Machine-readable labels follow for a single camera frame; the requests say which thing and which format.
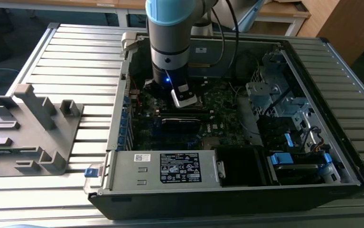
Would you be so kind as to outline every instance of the floor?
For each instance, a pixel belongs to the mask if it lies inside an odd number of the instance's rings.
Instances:
[[[13,25],[13,32],[4,35],[8,46],[13,50],[13,56],[8,60],[0,62],[0,68],[21,69],[23,64],[32,52],[33,47],[45,31],[51,22],[65,24],[84,25],[111,25],[117,26],[116,15],[103,13],[83,12],[51,12],[45,10],[36,11],[36,17],[29,18],[28,13],[23,9],[12,9],[9,18]],[[131,26],[144,27],[145,19],[143,16],[131,16]],[[360,56],[352,66],[353,71],[364,82],[364,54]],[[0,95],[4,95],[16,73],[11,71],[0,71]]]

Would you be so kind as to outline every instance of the metal bracket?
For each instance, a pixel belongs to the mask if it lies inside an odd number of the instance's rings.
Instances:
[[[136,46],[137,46],[137,33],[136,32],[123,33],[120,57],[125,57],[127,51],[133,49]]]

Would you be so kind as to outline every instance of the black plastic front panel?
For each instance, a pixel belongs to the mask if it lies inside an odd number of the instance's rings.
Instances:
[[[349,197],[360,190],[357,186],[329,186],[125,196],[89,195],[89,201],[111,220],[169,219],[311,210]]]

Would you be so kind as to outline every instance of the barcode sticker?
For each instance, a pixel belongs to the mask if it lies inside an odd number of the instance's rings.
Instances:
[[[135,162],[149,162],[151,161],[151,154],[135,154],[133,161]]]
[[[97,6],[113,7],[113,4],[101,4],[101,3],[97,3],[96,5],[97,5]]]

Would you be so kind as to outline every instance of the wooden desk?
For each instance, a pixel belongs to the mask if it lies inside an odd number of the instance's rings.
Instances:
[[[123,9],[124,14],[145,14],[145,0],[119,0],[116,8]],[[256,21],[289,23],[285,36],[295,36],[309,16],[311,13],[299,11],[293,3],[273,1],[261,7]]]
[[[0,0],[0,8],[115,13],[119,26],[128,27],[129,14],[145,14],[145,0]],[[256,21],[288,23],[287,36],[297,35],[309,12],[297,11],[292,3],[271,2]]]

